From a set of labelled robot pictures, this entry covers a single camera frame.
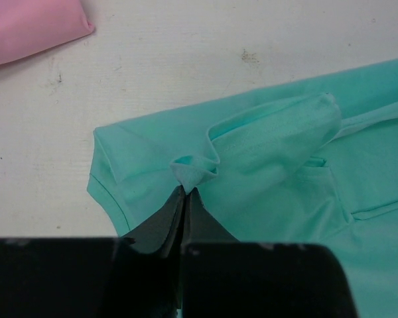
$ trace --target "white table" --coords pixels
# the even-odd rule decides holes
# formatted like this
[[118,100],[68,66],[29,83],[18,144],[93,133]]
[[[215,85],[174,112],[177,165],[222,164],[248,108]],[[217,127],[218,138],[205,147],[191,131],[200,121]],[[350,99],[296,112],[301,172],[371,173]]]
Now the white table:
[[398,0],[90,0],[96,33],[0,67],[0,236],[114,235],[95,127],[398,58]]

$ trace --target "pink fabric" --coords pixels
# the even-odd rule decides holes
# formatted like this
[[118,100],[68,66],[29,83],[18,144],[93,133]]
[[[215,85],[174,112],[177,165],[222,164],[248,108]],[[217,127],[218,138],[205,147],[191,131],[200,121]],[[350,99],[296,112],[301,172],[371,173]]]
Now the pink fabric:
[[93,30],[79,0],[0,0],[0,64]]

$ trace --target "tabletop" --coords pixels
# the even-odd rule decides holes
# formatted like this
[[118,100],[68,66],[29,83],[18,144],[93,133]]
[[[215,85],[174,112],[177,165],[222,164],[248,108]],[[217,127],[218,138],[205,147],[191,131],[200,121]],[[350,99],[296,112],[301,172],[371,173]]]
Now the tabletop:
[[92,131],[398,58],[398,0],[85,0],[93,35],[0,66],[0,236],[115,235]]

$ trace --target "folded garment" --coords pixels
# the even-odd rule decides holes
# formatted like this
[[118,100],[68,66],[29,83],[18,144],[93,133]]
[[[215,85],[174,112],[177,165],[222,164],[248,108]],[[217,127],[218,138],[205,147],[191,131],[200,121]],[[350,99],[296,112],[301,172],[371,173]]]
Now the folded garment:
[[239,240],[317,242],[363,318],[398,318],[398,60],[97,128],[88,184],[119,235],[182,184]]
[[79,0],[0,0],[0,64],[93,30]]

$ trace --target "clothing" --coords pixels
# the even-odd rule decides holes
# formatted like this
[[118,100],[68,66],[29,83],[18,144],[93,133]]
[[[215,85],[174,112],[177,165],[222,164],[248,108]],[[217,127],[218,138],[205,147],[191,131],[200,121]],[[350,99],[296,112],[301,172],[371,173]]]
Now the clothing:
[[120,235],[182,184],[239,240],[317,242],[361,317],[398,317],[398,60],[95,130],[88,191]]
[[92,33],[79,0],[0,0],[0,64]]

